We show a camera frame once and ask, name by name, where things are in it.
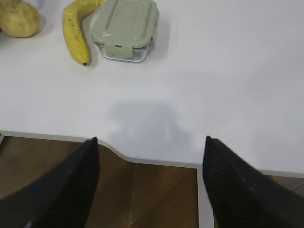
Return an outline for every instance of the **wooden floor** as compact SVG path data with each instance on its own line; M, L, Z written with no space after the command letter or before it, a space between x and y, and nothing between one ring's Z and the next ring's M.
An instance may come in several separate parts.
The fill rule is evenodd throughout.
M79 143L6 137L0 199L52 169ZM100 179L86 228L198 228L195 169L127 162L99 146Z

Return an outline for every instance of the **white table leg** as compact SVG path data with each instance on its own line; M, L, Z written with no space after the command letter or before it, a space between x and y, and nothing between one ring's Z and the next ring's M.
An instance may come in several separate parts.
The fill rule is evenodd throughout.
M203 171L197 169L199 195L199 228L214 228L213 211L203 180Z
M3 139L4 139L4 135L0 135L0 144L1 144Z

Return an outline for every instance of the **banana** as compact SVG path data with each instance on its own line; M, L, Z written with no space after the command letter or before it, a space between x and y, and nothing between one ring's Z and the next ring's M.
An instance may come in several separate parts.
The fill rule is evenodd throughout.
M30 37L40 26L40 14L22 0L0 0L0 28L12 37Z
M82 20L103 6L105 0L75 0L63 11L63 34L71 57L87 66L91 63L90 48L81 30Z

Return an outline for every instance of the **food storage container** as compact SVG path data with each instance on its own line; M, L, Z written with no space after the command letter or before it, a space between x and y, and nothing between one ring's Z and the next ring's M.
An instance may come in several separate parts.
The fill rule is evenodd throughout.
M107 59L141 62L154 49L158 18L153 0L106 0L92 40Z

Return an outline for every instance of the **white table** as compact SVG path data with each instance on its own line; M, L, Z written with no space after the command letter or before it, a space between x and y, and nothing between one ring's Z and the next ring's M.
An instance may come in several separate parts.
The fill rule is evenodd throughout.
M198 169L200 227L212 212L201 169L206 135L259 170L304 176L304 2L157 0L145 62L78 65L61 15L71 0L28 0L43 30L0 34L0 133L99 143L131 162Z

